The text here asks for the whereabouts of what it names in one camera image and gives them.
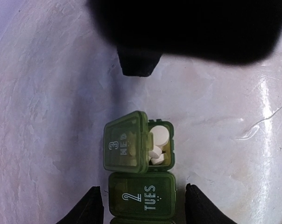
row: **black object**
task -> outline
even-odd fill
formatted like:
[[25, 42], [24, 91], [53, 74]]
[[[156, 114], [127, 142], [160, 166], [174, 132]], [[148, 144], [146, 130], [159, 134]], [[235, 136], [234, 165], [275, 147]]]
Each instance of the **black object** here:
[[118, 47], [117, 53], [125, 76], [148, 77], [159, 63], [162, 54], [133, 51]]
[[185, 197], [187, 224], [236, 224], [224, 215], [196, 185], [187, 185]]
[[117, 46], [245, 64], [273, 50], [282, 0], [88, 0]]
[[104, 207], [100, 187], [92, 187], [57, 224], [103, 224]]

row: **translucent green lid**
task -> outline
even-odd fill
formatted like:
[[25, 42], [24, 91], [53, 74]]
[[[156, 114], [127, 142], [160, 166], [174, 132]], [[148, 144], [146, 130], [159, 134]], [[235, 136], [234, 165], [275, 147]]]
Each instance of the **translucent green lid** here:
[[[153, 149], [153, 135], [149, 130], [164, 125], [170, 133], [169, 143], [164, 146], [168, 156], [161, 165], [151, 166], [148, 151]], [[104, 168], [125, 173], [167, 171], [174, 166], [174, 129], [170, 122], [148, 121], [145, 112], [135, 111], [106, 124], [104, 129]]]
[[171, 220], [136, 220], [136, 219], [124, 219], [114, 218], [110, 224], [174, 224]]
[[169, 219], [175, 204], [175, 178], [169, 172], [112, 173], [109, 177], [109, 209], [114, 216]]

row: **pill compartment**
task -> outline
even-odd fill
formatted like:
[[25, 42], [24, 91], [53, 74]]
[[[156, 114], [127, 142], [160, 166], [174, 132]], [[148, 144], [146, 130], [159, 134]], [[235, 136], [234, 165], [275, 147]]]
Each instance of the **pill compartment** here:
[[[160, 165], [152, 165], [148, 152], [153, 150], [150, 130], [157, 125], [169, 131], [169, 141], [162, 147], [167, 155]], [[104, 128], [104, 168], [125, 173], [167, 171], [174, 166], [174, 128], [168, 121], [148, 121], [145, 112], [135, 111], [106, 124]]]
[[114, 218], [110, 224], [174, 224], [172, 220], [135, 220], [135, 219], [124, 219]]
[[175, 178], [169, 172], [112, 173], [109, 177], [109, 209], [116, 217], [169, 219], [175, 204]]

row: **table surface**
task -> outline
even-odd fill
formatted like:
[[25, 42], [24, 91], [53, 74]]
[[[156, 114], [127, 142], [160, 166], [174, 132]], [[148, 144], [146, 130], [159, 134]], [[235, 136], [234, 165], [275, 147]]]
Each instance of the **table surface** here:
[[282, 37], [247, 67], [163, 56], [124, 77], [84, 1], [28, 0], [0, 41], [0, 224], [60, 220], [101, 186], [103, 127], [134, 110], [175, 127], [177, 224], [187, 183], [231, 219], [282, 224]]

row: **round white tablet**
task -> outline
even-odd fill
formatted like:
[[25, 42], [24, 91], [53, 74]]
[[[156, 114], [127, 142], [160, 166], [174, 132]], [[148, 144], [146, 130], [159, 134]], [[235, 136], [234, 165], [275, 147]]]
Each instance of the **round white tablet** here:
[[152, 165], [160, 165], [164, 160], [165, 158], [164, 158], [164, 153], [163, 153], [160, 155], [158, 159], [151, 159], [150, 161], [152, 162]]
[[169, 141], [169, 131], [162, 125], [154, 126], [150, 132], [154, 136], [154, 145], [163, 147]]
[[148, 154], [151, 158], [158, 159], [162, 154], [162, 150], [158, 146], [154, 146], [154, 149], [150, 150]]

